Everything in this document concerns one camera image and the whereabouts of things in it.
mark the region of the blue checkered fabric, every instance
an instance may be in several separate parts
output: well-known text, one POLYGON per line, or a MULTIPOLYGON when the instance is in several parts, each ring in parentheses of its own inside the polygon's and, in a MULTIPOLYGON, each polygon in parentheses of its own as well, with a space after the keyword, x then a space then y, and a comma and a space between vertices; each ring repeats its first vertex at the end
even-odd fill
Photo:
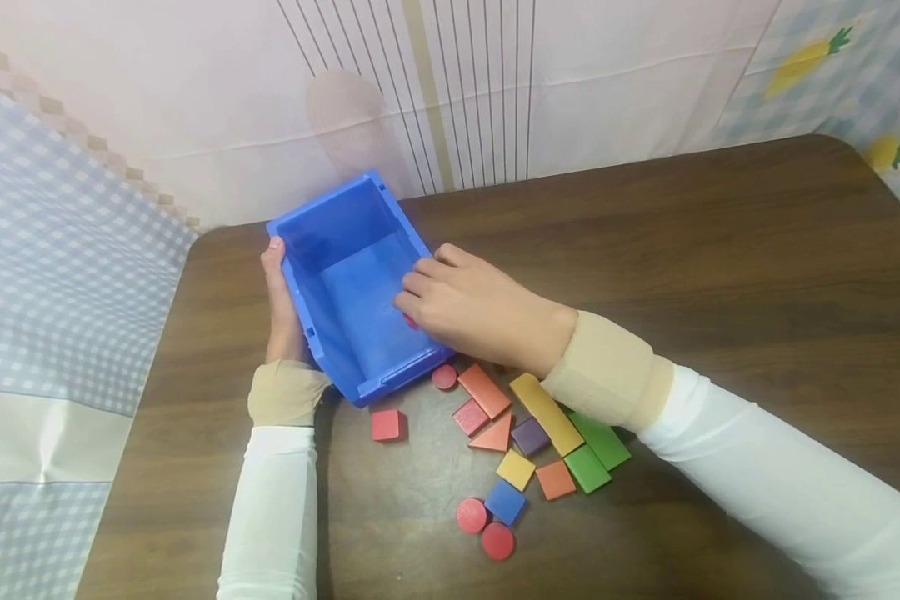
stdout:
MULTIPOLYGON (((784 0, 717 123, 713 145, 825 133, 860 153, 882 134, 900 138, 900 2, 784 0), (764 90, 800 47, 853 26, 850 43, 777 96, 764 90)), ((900 198, 900 171, 881 172, 900 198)))
MULTIPOLYGON (((0 392, 132 416, 195 238, 0 93, 0 392)), ((73 597, 109 486, 0 482, 0 598, 73 597)))
POLYGON ((109 482, 0 484, 0 598, 72 598, 109 482))
POLYGON ((195 237, 0 93, 0 392, 133 415, 195 237))

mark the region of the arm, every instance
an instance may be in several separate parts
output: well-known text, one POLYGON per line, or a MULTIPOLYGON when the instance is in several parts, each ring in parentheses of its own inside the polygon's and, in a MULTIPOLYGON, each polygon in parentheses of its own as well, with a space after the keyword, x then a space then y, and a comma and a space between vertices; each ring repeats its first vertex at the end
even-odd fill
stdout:
POLYGON ((440 247, 403 283, 394 304, 421 328, 633 430, 829 592, 900 598, 900 493, 873 475, 617 324, 534 295, 458 247, 440 247))
POLYGON ((578 410, 637 431, 827 592, 900 598, 900 492, 770 412, 589 313, 580 314, 543 385, 578 410))
POLYGON ((223 548, 217 598, 317 597, 317 453, 313 409, 329 381, 305 362, 303 331, 273 238, 261 262, 271 303, 266 364, 247 408, 253 430, 223 548))

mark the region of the purple block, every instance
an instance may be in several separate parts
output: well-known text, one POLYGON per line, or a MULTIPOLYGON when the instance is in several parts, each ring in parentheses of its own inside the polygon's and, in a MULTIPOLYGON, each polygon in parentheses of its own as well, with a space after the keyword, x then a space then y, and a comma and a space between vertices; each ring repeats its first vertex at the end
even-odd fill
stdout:
POLYGON ((530 417, 517 425, 511 431, 511 437, 524 456, 530 456, 537 450, 546 448, 550 443, 550 437, 547 437, 547 432, 540 426, 536 417, 530 417))

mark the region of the green rectangular block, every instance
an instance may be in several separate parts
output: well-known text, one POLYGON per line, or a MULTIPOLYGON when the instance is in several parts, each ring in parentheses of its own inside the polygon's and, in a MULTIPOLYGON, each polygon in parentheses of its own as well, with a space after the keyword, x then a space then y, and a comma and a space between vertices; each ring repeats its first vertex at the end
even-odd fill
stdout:
POLYGON ((609 425, 604 425, 590 417, 584 417, 580 412, 572 412, 570 421, 583 436, 583 441, 593 448, 594 454, 607 470, 619 467, 620 463, 631 457, 624 442, 620 441, 620 437, 617 437, 616 432, 609 425))
POLYGON ((603 464, 597 458, 593 448, 586 443, 564 456, 563 461, 570 469, 574 479, 577 480, 577 484, 580 484, 583 493, 593 492, 610 481, 607 469, 603 468, 603 464))

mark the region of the yellow square block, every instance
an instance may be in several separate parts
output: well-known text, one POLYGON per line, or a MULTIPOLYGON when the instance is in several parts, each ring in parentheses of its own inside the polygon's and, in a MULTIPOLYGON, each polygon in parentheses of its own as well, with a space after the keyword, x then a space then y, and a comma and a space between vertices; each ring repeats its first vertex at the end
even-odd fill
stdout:
POLYGON ((536 377, 525 372, 511 381, 511 389, 530 414, 537 418, 560 456, 566 456, 580 448, 583 443, 580 432, 573 426, 568 416, 563 414, 556 400, 543 389, 536 377))
POLYGON ((537 466, 533 465, 532 462, 513 450, 507 450, 507 454, 504 454, 504 460, 500 462, 500 467, 497 467, 497 474, 501 478, 506 479, 517 490, 523 492, 536 469, 537 466))

